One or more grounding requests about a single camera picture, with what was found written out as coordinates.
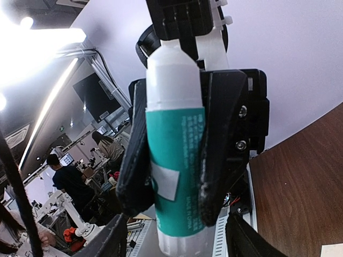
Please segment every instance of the screw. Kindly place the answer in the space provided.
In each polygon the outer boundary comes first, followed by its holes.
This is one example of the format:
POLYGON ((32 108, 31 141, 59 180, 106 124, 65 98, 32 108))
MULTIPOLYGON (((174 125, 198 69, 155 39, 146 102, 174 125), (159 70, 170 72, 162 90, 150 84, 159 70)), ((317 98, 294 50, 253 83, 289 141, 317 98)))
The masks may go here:
POLYGON ((246 106, 242 106, 241 110, 240 110, 240 118, 244 118, 247 115, 248 109, 246 108, 246 106))
POLYGON ((236 149, 239 151, 244 151, 247 148, 247 142, 244 140, 238 141, 236 143, 236 149))

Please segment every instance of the white wall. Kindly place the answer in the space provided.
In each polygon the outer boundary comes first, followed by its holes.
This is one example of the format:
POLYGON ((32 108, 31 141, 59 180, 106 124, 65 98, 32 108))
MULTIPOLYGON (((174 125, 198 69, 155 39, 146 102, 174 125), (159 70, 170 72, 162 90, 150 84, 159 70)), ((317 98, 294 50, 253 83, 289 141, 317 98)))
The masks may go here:
MULTIPOLYGON (((268 77, 270 148, 343 101, 343 1, 229 1, 229 62, 268 77)), ((123 91, 145 76, 135 44, 151 24, 146 2, 92 0, 73 27, 87 34, 123 91)))
POLYGON ((88 65, 87 62, 83 62, 81 67, 71 77, 69 83, 64 85, 57 96, 56 101, 52 104, 47 117, 42 123, 41 129, 32 144, 23 167, 24 173, 33 172, 33 170, 30 170, 31 163, 35 161, 37 156, 42 156, 47 151, 50 144, 61 134, 68 132, 73 138, 83 130, 84 127, 81 123, 84 119, 89 119, 89 117, 85 118, 85 116, 89 116, 89 114, 83 111, 84 104, 72 85, 83 80, 92 73, 94 73, 94 71, 90 65, 88 65), (71 120, 75 123, 75 127, 72 129, 70 129, 71 120), (65 127, 65 131, 63 132, 59 131, 61 125, 65 127))
POLYGON ((86 126, 80 134, 78 134, 77 139, 79 139, 80 137, 82 137, 84 134, 86 134, 88 131, 93 131, 95 129, 94 125, 92 123, 88 124, 88 126, 86 126))
POLYGON ((55 192, 56 188, 53 187, 53 176, 55 172, 50 167, 46 167, 39 177, 33 179, 29 184, 25 186, 25 191, 29 202, 39 202, 44 205, 48 201, 49 192, 55 192))

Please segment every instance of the white cap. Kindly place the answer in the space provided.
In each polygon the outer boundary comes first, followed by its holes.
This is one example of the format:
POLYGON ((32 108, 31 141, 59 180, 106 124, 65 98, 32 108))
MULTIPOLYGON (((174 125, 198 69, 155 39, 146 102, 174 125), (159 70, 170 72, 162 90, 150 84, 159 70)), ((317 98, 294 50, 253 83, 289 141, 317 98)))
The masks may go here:
POLYGON ((199 68, 184 51, 161 46, 147 63, 147 111, 203 107, 199 68))

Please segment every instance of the woman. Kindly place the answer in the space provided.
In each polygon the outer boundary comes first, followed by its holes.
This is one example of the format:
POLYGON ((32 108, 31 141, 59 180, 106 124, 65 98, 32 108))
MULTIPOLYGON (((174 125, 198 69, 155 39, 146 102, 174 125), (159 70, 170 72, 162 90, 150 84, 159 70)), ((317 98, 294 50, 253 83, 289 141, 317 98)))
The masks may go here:
MULTIPOLYGON (((9 254, 12 253, 25 254, 30 252, 31 247, 27 242, 26 229, 19 212, 16 210, 8 211, 0 204, 0 220, 0 257, 11 256, 9 254)), ((42 247, 55 246, 56 241, 53 233, 39 223, 36 225, 42 247)))
POLYGON ((93 132, 92 138, 98 145, 100 151, 102 151, 102 153, 110 159, 110 166, 113 169, 119 170, 124 157, 124 147, 120 143, 116 142, 113 138, 106 137, 100 134, 98 131, 93 132))

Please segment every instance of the ceiling light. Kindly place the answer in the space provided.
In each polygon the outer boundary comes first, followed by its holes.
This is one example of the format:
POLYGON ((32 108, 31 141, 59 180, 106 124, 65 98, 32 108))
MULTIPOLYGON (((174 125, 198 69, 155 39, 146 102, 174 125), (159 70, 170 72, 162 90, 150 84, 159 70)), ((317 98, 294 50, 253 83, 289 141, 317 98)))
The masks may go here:
MULTIPOLYGON (((24 18, 24 27, 32 22, 24 18)), ((80 28, 24 29, 11 22, 0 9, 0 87, 14 85, 44 68, 57 51, 72 43, 82 43, 86 34, 80 28)))
POLYGON ((7 104, 7 100, 6 100, 5 96, 2 93, 0 93, 0 111, 5 109, 6 104, 7 104))
POLYGON ((38 129, 40 128, 40 126, 42 125, 42 122, 45 118, 45 116, 47 115, 52 103, 54 102, 56 96, 58 95, 58 92, 62 89, 65 81, 67 80, 69 74, 71 73, 71 71, 73 70, 74 66, 76 65, 76 62, 78 61, 78 58, 75 58, 68 66, 68 68, 66 68, 66 70, 63 72, 62 76, 59 78, 58 82, 56 83, 56 85, 54 86, 54 88, 52 89, 48 99, 46 100, 44 106, 43 106, 43 109, 41 111, 41 113, 39 114, 39 117, 38 117, 38 120, 37 120, 37 123, 35 125, 35 127, 33 128, 33 132, 31 134, 31 137, 27 143, 27 146, 25 148, 25 151, 23 153, 23 156, 20 160, 20 163, 19 163, 19 168, 21 169, 23 163, 24 163, 24 160, 26 158, 26 155, 28 153, 28 150, 30 149, 31 147, 31 144, 38 132, 38 129))
POLYGON ((32 25, 33 25, 33 19, 31 17, 25 17, 20 22, 20 26, 25 29, 30 29, 32 25))
POLYGON ((20 130, 15 131, 14 133, 10 134, 9 136, 5 138, 10 149, 19 145, 21 142, 25 140, 29 127, 30 127, 30 124, 26 125, 20 130))

